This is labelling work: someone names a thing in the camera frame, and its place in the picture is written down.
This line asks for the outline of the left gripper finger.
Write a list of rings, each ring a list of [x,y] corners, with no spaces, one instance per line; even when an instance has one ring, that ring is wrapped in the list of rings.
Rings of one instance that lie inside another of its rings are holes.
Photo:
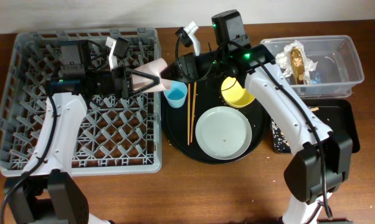
[[[132,83],[131,90],[128,91],[128,96],[133,97],[142,93],[153,92],[158,85],[159,82],[151,82],[145,86],[137,87],[135,83]]]
[[[149,79],[149,80],[152,80],[153,82],[159,81],[159,77],[155,75],[151,75],[145,72],[140,72],[131,68],[126,68],[125,74],[133,82],[139,82],[142,79]]]

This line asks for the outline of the pink plastic cup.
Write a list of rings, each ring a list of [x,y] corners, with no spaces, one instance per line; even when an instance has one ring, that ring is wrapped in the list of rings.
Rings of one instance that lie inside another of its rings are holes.
[[[171,89],[172,81],[163,79],[160,73],[167,67],[167,63],[163,58],[159,58],[140,67],[135,68],[137,72],[143,72],[148,74],[150,77],[159,78],[159,84],[145,90],[145,93],[166,91]],[[132,75],[133,89],[139,90],[153,82],[152,79],[145,78],[138,75]]]

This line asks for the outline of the blue plastic cup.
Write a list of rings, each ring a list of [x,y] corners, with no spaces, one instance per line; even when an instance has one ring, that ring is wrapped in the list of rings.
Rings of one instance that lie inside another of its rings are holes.
[[[163,93],[166,101],[172,108],[180,108],[185,103],[188,88],[185,83],[172,81],[171,88]]]

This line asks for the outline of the yellow bowl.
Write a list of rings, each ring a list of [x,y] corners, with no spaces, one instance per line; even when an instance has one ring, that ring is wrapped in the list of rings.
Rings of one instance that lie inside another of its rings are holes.
[[[255,97],[232,77],[227,77],[221,85],[221,96],[225,103],[233,108],[243,108],[251,104]]]

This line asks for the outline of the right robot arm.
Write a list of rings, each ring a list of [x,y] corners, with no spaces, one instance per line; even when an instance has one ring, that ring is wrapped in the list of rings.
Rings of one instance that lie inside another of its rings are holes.
[[[266,109],[284,133],[293,159],[283,176],[291,192],[281,223],[316,223],[320,212],[332,218],[329,198],[348,179],[352,140],[335,134],[300,99],[264,45],[251,46],[241,15],[229,10],[212,17],[217,48],[202,53],[190,23],[177,30],[177,45],[193,52],[177,55],[161,75],[183,83],[234,77]]]

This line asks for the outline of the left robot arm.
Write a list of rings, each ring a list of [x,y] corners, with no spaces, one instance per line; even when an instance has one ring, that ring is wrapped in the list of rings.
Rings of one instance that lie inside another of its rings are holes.
[[[47,106],[40,135],[20,177],[6,179],[0,222],[9,207],[16,223],[104,223],[90,213],[88,200],[71,177],[80,125],[94,95],[128,99],[158,91],[167,66],[159,58],[136,69],[119,66],[129,49],[126,39],[108,38],[110,69],[92,68],[89,40],[62,42],[62,63],[46,81]]]

